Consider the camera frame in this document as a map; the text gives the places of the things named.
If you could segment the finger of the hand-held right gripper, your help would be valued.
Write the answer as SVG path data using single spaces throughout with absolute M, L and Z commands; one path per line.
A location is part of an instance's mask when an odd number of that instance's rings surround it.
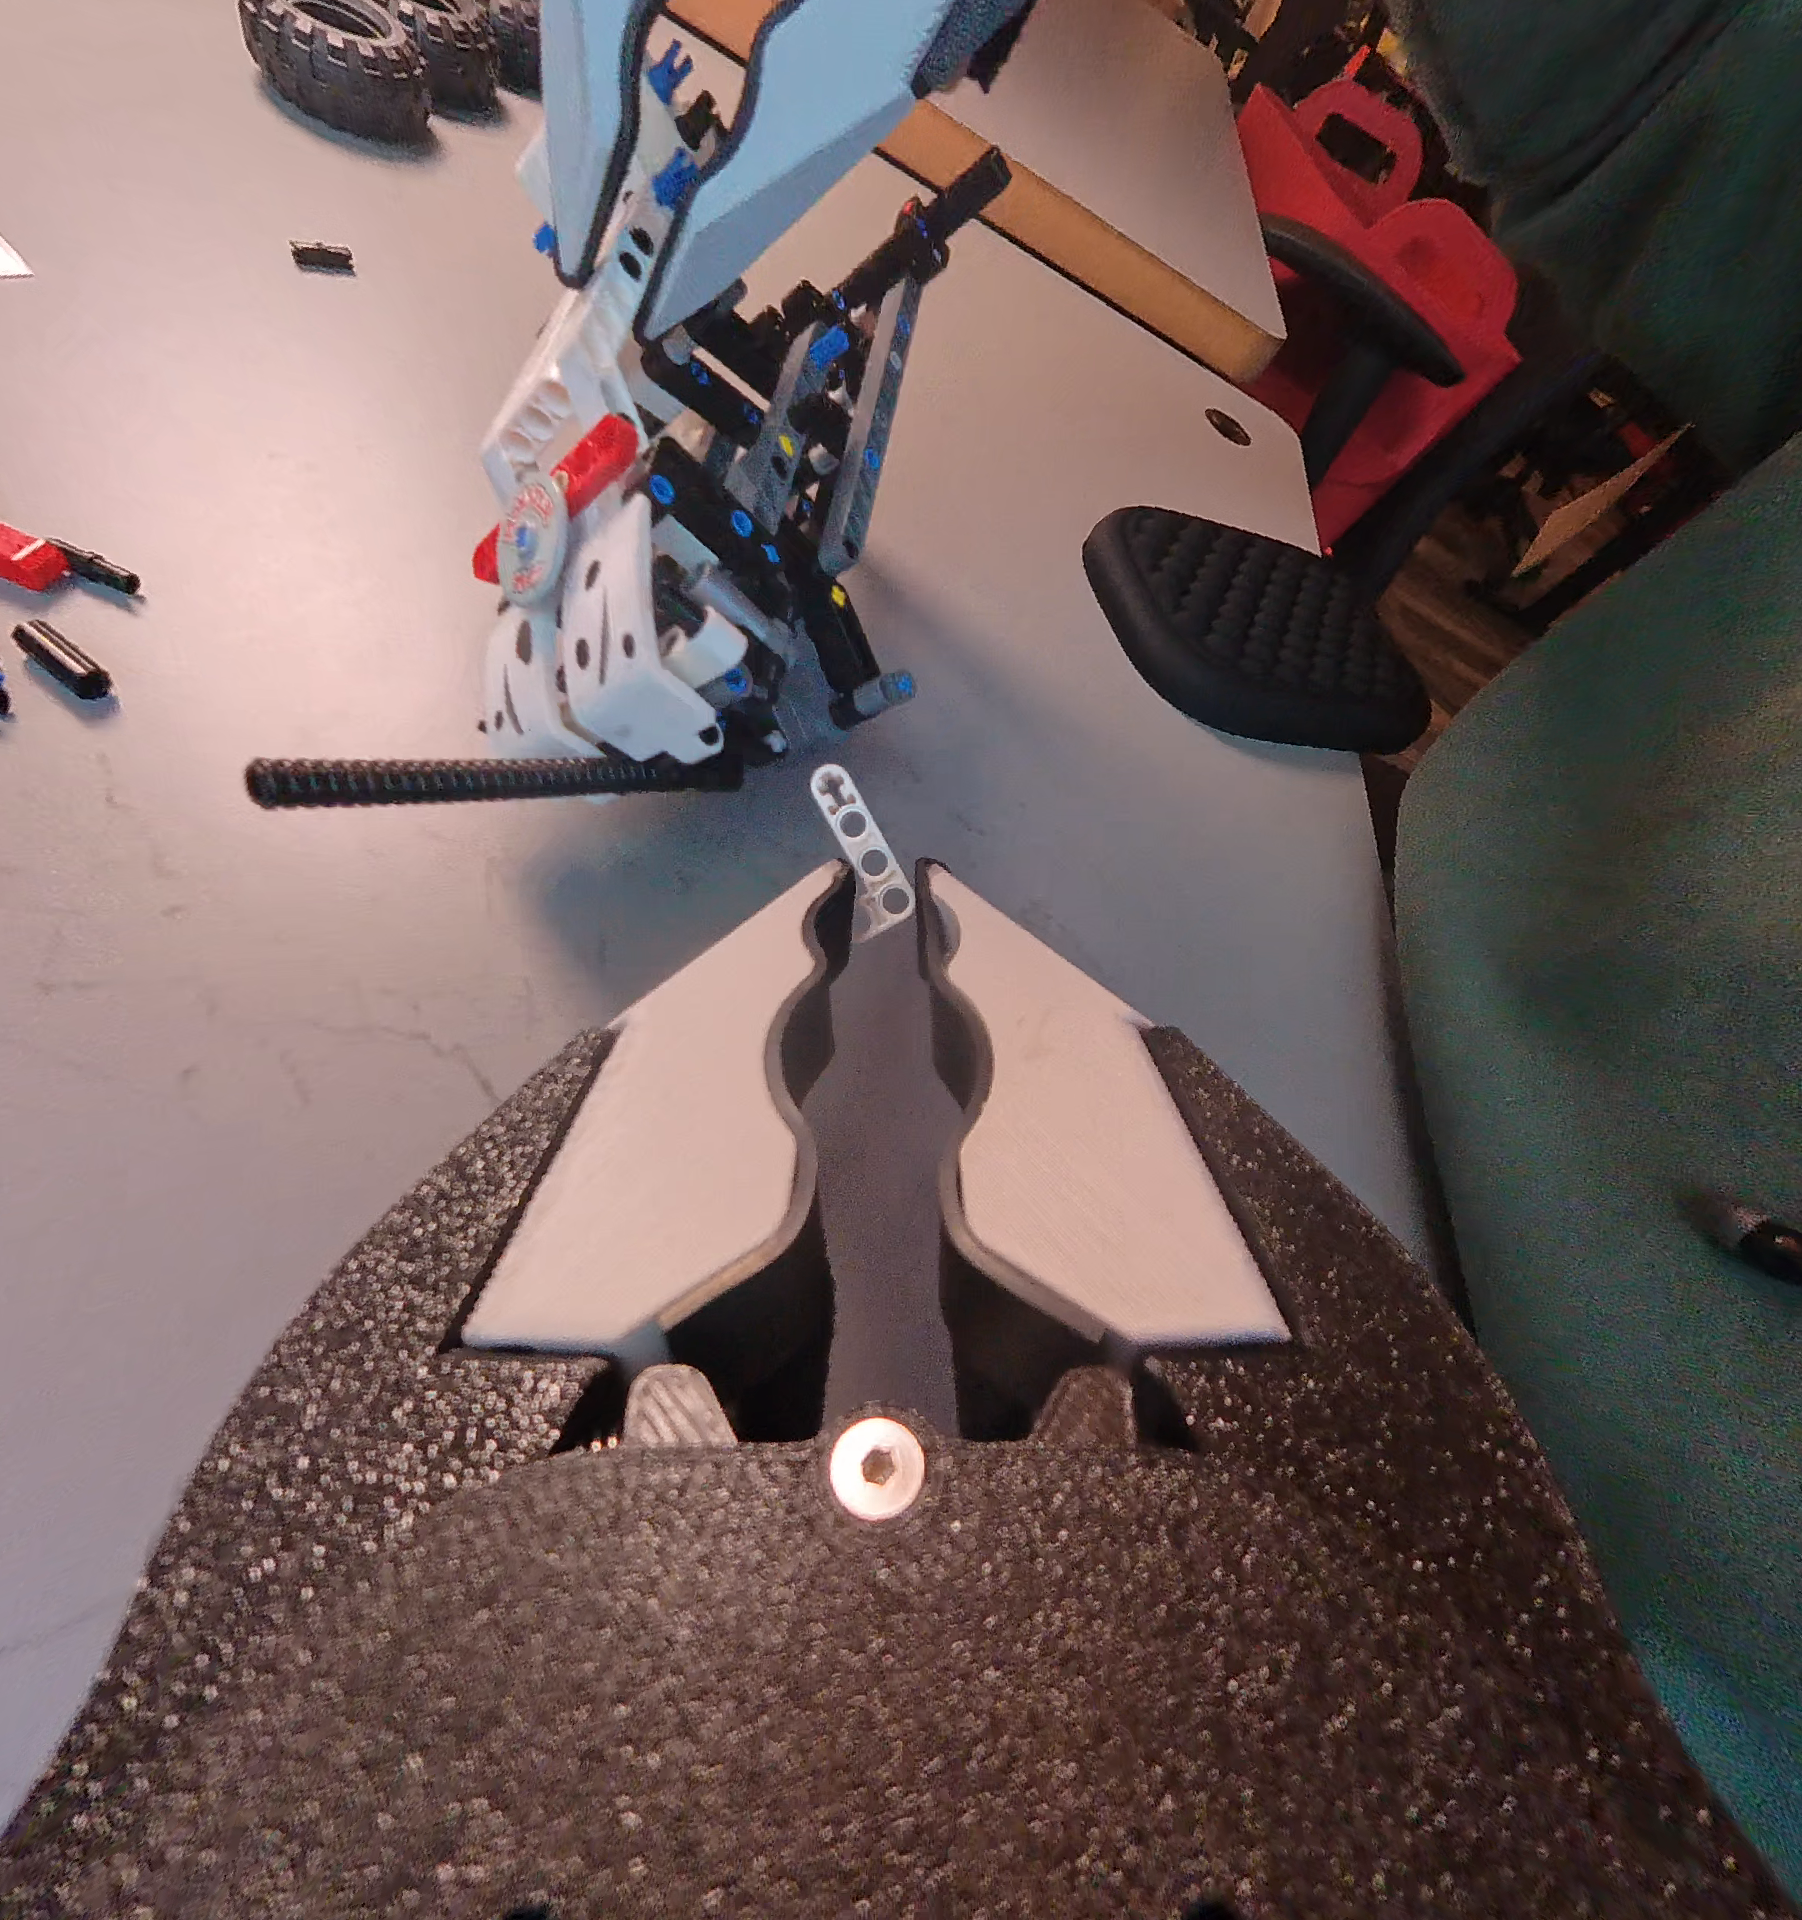
M 638 339 L 665 336 L 730 288 L 906 119 L 922 71 L 942 78 L 977 43 L 977 5 L 776 6 L 747 55 L 727 141 L 674 210 Z
M 591 277 L 626 185 L 651 87 L 649 32 L 661 2 L 543 2 L 545 124 L 531 139 L 531 203 L 552 230 L 564 286 Z

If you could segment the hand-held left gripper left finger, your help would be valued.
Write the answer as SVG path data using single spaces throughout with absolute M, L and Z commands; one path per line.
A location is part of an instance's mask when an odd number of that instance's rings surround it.
M 812 873 L 636 999 L 468 1314 L 468 1346 L 665 1356 L 800 1228 L 814 1151 L 776 1053 L 816 994 Z

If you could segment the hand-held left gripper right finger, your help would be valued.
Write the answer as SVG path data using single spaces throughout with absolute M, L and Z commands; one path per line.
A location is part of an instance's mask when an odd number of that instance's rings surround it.
M 1144 1046 L 1152 1022 L 943 867 L 918 867 L 942 1178 L 985 1280 L 1115 1353 L 1286 1341 L 1248 1241 Z

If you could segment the white toy brick beam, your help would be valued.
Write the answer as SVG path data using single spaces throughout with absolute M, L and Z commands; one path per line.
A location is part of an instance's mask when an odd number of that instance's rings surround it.
M 821 764 L 808 788 L 853 874 L 852 941 L 868 943 L 904 925 L 916 908 L 914 887 L 857 785 L 844 767 Z

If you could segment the black toy vehicle chassis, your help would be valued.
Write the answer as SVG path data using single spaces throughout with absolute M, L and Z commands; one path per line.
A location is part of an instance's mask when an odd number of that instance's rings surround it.
M 484 466 L 473 554 L 500 595 L 482 665 L 489 758 L 251 760 L 265 809 L 720 791 L 914 696 L 872 654 L 861 561 L 927 284 L 1010 183 L 985 148 L 910 199 L 842 281 L 745 320 L 727 290 L 655 345 L 633 308 L 695 183 L 694 156 L 626 193 L 588 286 L 552 316 Z

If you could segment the person's right forearm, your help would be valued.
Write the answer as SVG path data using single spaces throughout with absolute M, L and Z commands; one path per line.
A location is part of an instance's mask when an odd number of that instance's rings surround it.
M 1802 2 L 1390 5 L 1497 240 L 1734 472 L 1802 428 Z

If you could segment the grey desk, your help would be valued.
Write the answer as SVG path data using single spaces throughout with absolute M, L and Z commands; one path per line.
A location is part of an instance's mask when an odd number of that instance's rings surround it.
M 415 157 L 277 108 L 231 5 L 0 5 L 0 513 L 141 573 L 0 590 L 0 1833 L 224 1409 L 508 1090 L 826 850 L 709 800 L 261 813 L 253 757 L 464 755 L 477 442 L 552 304 L 528 108 Z M 299 273 L 291 241 L 351 247 Z M 1354 763 L 1200 733 L 1105 632 L 1108 509 L 1298 540 L 1219 380 L 978 229 L 929 290 L 852 580 L 912 707 L 840 755 L 929 854 L 1183 1029 L 1430 1259 Z

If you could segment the black toy tyre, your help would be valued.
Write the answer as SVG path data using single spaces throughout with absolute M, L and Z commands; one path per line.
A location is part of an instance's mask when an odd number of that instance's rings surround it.
M 411 2 L 399 14 L 437 108 L 484 111 L 500 89 L 539 95 L 537 2 Z
M 238 2 L 240 39 L 268 87 L 338 134 L 414 148 L 427 136 L 423 58 L 371 2 Z

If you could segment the person's green sweater torso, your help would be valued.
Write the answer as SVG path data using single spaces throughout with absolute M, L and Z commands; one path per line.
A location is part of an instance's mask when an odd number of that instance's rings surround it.
M 1802 1906 L 1802 430 L 1407 782 L 1404 1015 L 1475 1328 L 1681 1742 Z

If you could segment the black wrist rest pad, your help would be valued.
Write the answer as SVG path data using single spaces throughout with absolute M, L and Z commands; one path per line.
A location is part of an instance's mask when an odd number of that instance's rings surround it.
M 1105 515 L 1080 560 L 1136 673 L 1213 732 L 1395 755 L 1430 726 L 1424 682 L 1329 560 L 1157 507 Z

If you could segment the pile of small toy brick parts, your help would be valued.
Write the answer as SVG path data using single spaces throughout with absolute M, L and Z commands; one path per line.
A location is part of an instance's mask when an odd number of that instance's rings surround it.
M 50 595 L 72 581 L 103 589 L 124 599 L 141 597 L 141 575 L 97 551 L 24 531 L 0 518 L 0 583 L 32 595 Z M 105 703 L 114 696 L 110 672 L 59 627 L 41 616 L 29 616 L 12 627 L 12 645 L 24 662 L 62 694 L 81 703 Z M 0 670 L 0 717 L 12 709 Z

